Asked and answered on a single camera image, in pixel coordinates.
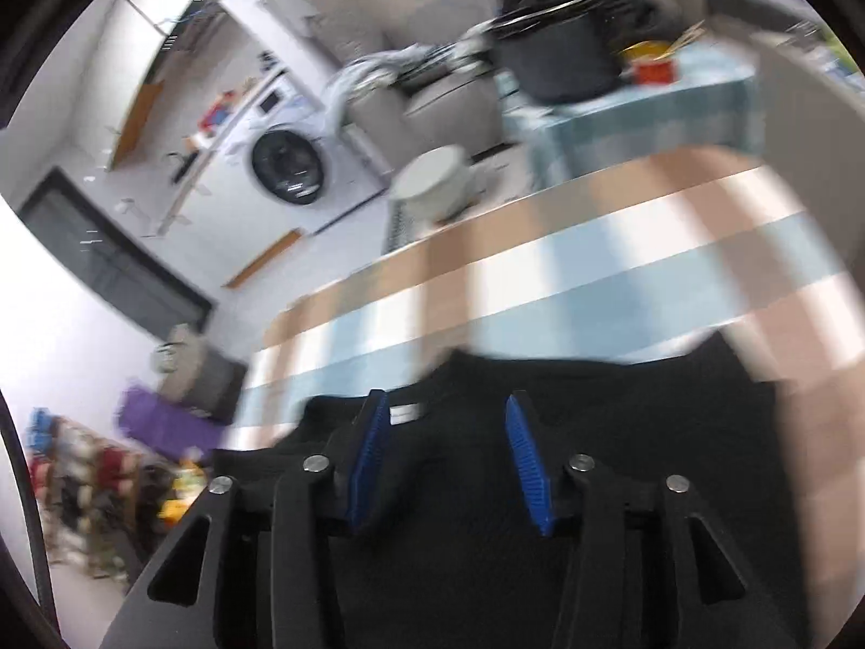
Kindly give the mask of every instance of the striped tablecloth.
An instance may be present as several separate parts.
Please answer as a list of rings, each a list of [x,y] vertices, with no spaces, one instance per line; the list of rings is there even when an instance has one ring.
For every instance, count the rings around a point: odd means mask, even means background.
[[[456,345],[643,361],[718,326],[756,376],[786,381],[782,439],[826,639],[865,579],[865,312],[784,181],[727,149],[557,185],[300,300],[254,357],[230,445],[265,446],[314,394],[411,382]]]
[[[505,133],[523,142],[537,189],[689,144],[759,155],[763,110],[757,71],[728,42],[697,41],[675,54],[679,80],[625,85],[575,104],[534,104],[509,71],[496,74]]]

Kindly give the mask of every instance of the white stool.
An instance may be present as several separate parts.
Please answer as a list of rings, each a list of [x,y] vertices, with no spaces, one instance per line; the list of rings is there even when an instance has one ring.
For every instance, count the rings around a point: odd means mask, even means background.
[[[442,146],[405,166],[390,187],[390,197],[403,201],[417,221],[438,222],[463,209],[472,189],[473,173],[465,149]]]

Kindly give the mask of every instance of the stool lid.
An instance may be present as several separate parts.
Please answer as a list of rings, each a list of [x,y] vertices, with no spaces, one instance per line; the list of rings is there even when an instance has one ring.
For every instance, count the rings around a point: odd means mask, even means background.
[[[427,151],[399,172],[391,185],[390,196],[393,200],[418,197],[447,181],[465,166],[465,149],[461,146],[442,146]]]

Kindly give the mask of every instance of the black t-shirt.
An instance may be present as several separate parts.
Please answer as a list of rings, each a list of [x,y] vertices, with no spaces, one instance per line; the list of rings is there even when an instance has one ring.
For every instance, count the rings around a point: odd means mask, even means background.
[[[720,334],[689,355],[635,365],[499,361],[455,351],[389,394],[421,417],[392,429],[369,521],[330,548],[352,649],[548,649],[568,540],[529,521],[504,430],[528,391],[539,415],[618,475],[694,482],[797,641],[809,637],[799,531],[774,420]],[[319,396],[272,449],[215,454],[215,473],[266,499],[287,454],[319,453],[363,398]]]

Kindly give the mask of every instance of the yellow bowl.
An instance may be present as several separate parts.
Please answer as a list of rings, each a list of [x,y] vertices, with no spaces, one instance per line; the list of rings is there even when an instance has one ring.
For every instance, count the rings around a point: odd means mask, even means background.
[[[638,58],[661,58],[669,50],[669,44],[663,41],[640,41],[622,51],[622,55],[630,63]]]

